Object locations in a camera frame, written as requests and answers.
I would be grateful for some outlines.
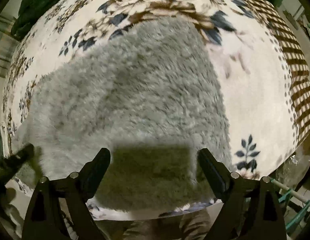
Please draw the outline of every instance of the fluffy towel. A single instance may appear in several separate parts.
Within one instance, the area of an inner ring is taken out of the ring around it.
[[[13,139],[15,150],[37,146],[17,174],[32,188],[42,174],[79,171],[102,147],[112,160],[95,199],[111,209],[209,200],[196,162],[203,147],[234,170],[217,76],[198,31],[180,18],[140,23],[37,86]]]

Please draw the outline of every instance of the gray fuzzy fabric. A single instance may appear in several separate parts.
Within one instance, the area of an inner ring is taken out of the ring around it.
[[[18,177],[68,176],[102,147],[110,167],[95,195],[117,210],[174,209],[212,197],[197,166],[207,147],[229,170],[228,120],[217,76],[194,25],[164,17],[140,23],[44,77],[15,150],[36,157]]]

